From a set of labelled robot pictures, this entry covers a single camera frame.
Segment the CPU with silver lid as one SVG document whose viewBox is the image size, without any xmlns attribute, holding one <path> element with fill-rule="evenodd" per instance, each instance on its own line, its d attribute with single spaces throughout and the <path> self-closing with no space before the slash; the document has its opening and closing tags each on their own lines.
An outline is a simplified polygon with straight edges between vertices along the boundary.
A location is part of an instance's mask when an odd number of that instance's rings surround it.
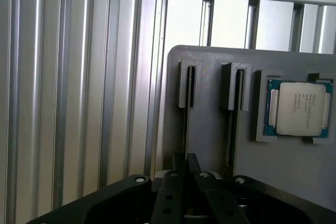
<svg viewBox="0 0 336 224">
<path fill-rule="evenodd" d="M 331 82 L 267 82 L 265 136 L 327 138 Z"/>
</svg>

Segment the grey plastic parts rack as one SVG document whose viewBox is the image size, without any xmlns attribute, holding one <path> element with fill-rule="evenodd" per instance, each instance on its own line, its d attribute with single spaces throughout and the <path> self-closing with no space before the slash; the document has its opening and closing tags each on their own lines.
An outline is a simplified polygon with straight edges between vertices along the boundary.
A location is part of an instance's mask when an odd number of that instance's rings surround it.
<svg viewBox="0 0 336 224">
<path fill-rule="evenodd" d="M 312 141 L 301 137 L 264 136 L 266 82 L 307 81 L 311 74 L 336 84 L 336 56 L 200 46 L 175 46 L 167 59 L 163 130 L 163 168 L 172 167 L 182 150 L 187 68 L 196 70 L 195 106 L 191 109 L 188 151 L 201 168 L 226 175 L 229 115 L 234 110 L 236 75 L 244 72 L 239 138 L 234 175 L 261 182 L 317 184 L 336 177 L 336 105 L 331 137 Z"/>
</svg>

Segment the black RAM stick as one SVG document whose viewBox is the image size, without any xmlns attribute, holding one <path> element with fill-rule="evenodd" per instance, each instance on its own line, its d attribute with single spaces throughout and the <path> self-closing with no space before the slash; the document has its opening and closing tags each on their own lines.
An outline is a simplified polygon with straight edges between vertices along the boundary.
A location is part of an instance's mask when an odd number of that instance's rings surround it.
<svg viewBox="0 0 336 224">
<path fill-rule="evenodd" d="M 193 107 L 194 79 L 195 67 L 189 66 L 187 72 L 187 90 L 186 90 L 186 105 L 185 105 L 185 120 L 184 120 L 184 156 L 187 159 L 188 154 L 188 135 L 189 135 L 189 120 L 190 110 Z"/>
<path fill-rule="evenodd" d="M 242 70 L 237 71 L 236 86 L 235 86 L 235 100 L 234 110 L 229 115 L 229 131 L 227 140 L 227 152 L 226 152 L 226 170 L 225 174 L 232 177 L 234 175 L 235 157 L 236 157 L 236 143 L 239 138 L 239 121 L 241 114 L 242 103 L 242 89 L 243 89 L 243 76 Z"/>
</svg>

